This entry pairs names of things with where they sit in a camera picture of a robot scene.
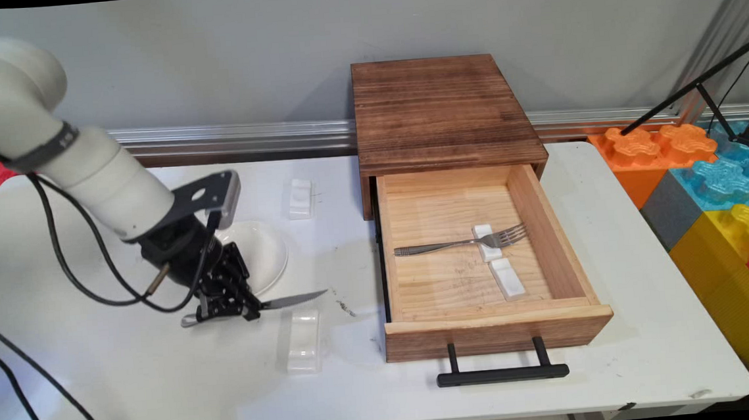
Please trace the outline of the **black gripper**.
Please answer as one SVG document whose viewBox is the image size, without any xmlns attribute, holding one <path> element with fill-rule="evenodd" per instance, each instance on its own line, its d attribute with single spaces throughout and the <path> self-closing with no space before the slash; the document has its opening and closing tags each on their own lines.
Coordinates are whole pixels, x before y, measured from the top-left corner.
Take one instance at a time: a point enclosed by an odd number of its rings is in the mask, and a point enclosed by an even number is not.
<svg viewBox="0 0 749 420">
<path fill-rule="evenodd" d="M 197 289 L 196 322 L 237 315 L 246 321 L 259 319 L 262 302 L 250 288 L 250 273 L 237 244 L 222 245 L 196 216 L 142 236 L 139 246 L 143 259 L 159 269 L 170 265 L 168 278 L 187 289 L 195 282 L 201 252 L 206 249 L 206 267 Z"/>
</svg>

